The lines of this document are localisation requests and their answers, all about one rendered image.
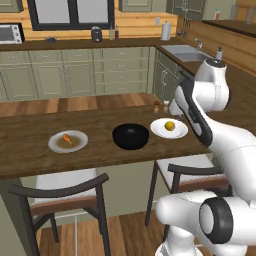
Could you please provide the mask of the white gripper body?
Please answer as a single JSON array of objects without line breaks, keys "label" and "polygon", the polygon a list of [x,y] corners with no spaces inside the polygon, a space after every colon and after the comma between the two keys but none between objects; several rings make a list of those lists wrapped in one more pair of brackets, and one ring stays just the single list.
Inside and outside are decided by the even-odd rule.
[{"label": "white gripper body", "polygon": [[179,108],[175,99],[172,100],[172,102],[169,106],[169,112],[173,116],[182,116],[183,115],[183,111]]}]

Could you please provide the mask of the grey fridge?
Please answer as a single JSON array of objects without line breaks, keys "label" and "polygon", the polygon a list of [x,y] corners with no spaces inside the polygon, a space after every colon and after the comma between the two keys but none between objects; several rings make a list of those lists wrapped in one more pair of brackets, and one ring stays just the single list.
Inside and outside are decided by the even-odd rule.
[{"label": "grey fridge", "polygon": [[220,20],[230,18],[231,9],[236,0],[167,0],[166,12],[184,17],[183,7],[188,8],[188,17],[192,20],[214,20],[216,8],[220,9]]}]

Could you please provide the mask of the orange chicken drumstick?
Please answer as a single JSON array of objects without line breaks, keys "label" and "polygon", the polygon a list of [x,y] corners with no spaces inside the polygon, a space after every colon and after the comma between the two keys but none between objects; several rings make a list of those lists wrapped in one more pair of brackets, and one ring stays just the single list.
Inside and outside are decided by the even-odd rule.
[{"label": "orange chicken drumstick", "polygon": [[64,141],[66,141],[67,143],[69,143],[71,146],[73,146],[73,143],[72,143],[70,137],[69,137],[67,134],[64,134],[64,135],[62,136],[62,139],[63,139]]}]

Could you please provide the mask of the white plate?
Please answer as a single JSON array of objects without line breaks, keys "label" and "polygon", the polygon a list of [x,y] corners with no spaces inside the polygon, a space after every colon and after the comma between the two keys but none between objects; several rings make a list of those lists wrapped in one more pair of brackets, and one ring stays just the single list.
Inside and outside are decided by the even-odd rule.
[{"label": "white plate", "polygon": [[[165,128],[167,122],[172,122],[174,124],[174,129],[169,131]],[[171,118],[159,118],[154,120],[150,124],[151,131],[166,139],[178,139],[184,137],[188,133],[188,127],[181,121]]]}]

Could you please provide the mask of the green cupboards under sink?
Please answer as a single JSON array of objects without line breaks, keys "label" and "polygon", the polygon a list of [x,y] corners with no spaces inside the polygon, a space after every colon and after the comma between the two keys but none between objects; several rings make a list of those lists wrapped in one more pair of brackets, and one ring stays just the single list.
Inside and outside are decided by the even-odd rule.
[{"label": "green cupboards under sink", "polygon": [[171,102],[175,97],[176,87],[186,79],[193,79],[193,76],[171,58],[156,51],[153,92],[161,102]]}]

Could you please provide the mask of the steel sink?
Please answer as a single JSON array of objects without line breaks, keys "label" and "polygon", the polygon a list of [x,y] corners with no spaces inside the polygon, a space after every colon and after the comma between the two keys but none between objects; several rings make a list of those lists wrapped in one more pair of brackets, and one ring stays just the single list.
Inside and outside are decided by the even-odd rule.
[{"label": "steel sink", "polygon": [[163,45],[163,48],[183,62],[204,61],[210,55],[190,45]]}]

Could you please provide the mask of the dark chair with white seat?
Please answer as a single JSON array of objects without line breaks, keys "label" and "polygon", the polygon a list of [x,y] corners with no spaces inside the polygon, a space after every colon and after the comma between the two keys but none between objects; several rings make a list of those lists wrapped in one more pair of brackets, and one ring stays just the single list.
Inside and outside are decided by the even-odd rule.
[{"label": "dark chair with white seat", "polygon": [[164,241],[171,238],[174,228],[192,239],[202,238],[199,209],[206,199],[233,195],[232,186],[223,171],[203,155],[155,160],[145,217],[149,225],[157,174],[161,173],[169,194],[157,201],[155,214],[165,225]]},{"label": "dark chair with white seat", "polygon": [[38,175],[35,188],[10,185],[8,192],[19,198],[22,216],[32,256],[40,256],[36,232],[51,221],[54,241],[59,242],[55,213],[83,209],[98,220],[105,256],[111,256],[103,183],[106,173],[97,175],[97,169]]}]

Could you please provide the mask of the white paper towel roll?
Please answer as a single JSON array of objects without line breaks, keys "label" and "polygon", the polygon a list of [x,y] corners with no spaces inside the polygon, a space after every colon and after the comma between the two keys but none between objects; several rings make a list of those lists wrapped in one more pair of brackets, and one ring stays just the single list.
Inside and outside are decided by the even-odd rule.
[{"label": "white paper towel roll", "polygon": [[165,21],[162,24],[162,32],[161,32],[161,39],[163,41],[168,41],[170,39],[171,30],[172,30],[172,25],[168,21]]}]

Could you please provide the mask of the hanging kitchen tools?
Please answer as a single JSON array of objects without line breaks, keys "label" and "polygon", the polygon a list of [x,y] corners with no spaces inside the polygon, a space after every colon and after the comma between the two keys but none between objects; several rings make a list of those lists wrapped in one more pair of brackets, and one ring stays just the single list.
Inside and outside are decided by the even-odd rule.
[{"label": "hanging kitchen tools", "polygon": [[182,11],[184,12],[182,29],[177,32],[178,35],[182,35],[183,37],[187,37],[190,31],[190,25],[193,23],[193,20],[188,17],[188,8],[183,7]]}]

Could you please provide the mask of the grey plate with brown centre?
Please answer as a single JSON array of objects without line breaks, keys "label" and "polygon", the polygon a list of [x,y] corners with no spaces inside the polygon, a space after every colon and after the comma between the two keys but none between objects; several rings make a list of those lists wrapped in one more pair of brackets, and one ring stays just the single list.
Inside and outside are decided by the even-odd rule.
[{"label": "grey plate with brown centre", "polygon": [[[67,134],[73,146],[62,139],[62,136]],[[50,137],[48,147],[56,153],[72,153],[81,150],[88,144],[88,136],[78,130],[66,130],[59,132]]]}]

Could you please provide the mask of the green base cupboard run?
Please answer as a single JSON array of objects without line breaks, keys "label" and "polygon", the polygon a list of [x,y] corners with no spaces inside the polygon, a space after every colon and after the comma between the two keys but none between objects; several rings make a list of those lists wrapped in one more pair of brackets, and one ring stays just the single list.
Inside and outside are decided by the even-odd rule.
[{"label": "green base cupboard run", "polygon": [[0,53],[0,102],[148,90],[148,47]]}]

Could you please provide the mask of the dark coffee machine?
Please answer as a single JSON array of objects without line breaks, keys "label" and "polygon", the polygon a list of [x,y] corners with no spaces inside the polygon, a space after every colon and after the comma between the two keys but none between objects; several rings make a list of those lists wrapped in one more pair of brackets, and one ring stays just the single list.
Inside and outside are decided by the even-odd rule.
[{"label": "dark coffee machine", "polygon": [[91,28],[91,37],[93,42],[102,41],[102,30],[98,26],[93,26]]}]

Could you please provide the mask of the black framed window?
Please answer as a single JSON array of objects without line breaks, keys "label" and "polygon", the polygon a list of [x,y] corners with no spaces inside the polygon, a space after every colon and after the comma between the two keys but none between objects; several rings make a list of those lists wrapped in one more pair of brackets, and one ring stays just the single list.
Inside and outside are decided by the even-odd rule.
[{"label": "black framed window", "polygon": [[114,0],[27,0],[36,31],[90,30],[114,25]]}]

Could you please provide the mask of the silver toaster oven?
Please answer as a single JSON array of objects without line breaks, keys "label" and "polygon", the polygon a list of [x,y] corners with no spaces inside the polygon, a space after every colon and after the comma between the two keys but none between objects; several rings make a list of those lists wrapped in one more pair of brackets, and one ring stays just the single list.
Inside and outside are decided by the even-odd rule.
[{"label": "silver toaster oven", "polygon": [[21,23],[0,23],[0,44],[22,44],[24,41]]}]

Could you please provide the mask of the green wall cupboard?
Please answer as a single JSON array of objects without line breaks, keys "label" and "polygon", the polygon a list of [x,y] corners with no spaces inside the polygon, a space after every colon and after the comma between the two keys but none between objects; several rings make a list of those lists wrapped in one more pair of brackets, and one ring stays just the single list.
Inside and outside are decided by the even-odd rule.
[{"label": "green wall cupboard", "polygon": [[20,13],[23,10],[22,0],[0,0],[0,13]]},{"label": "green wall cupboard", "polygon": [[121,12],[151,12],[152,0],[119,0]]}]

